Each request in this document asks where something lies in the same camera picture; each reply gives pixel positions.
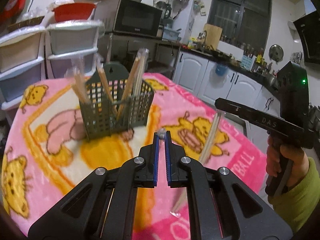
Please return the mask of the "green sleeve forearm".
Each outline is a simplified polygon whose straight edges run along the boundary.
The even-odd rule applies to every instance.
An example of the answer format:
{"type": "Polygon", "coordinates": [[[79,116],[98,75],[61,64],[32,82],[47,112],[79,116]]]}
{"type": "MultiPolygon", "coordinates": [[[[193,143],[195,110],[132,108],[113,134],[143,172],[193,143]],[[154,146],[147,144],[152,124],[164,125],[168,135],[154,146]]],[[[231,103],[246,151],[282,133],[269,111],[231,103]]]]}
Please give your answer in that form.
{"type": "Polygon", "coordinates": [[[319,202],[319,174],[315,161],[308,158],[309,170],[304,179],[277,197],[268,197],[274,211],[297,233],[311,216],[319,202]]]}

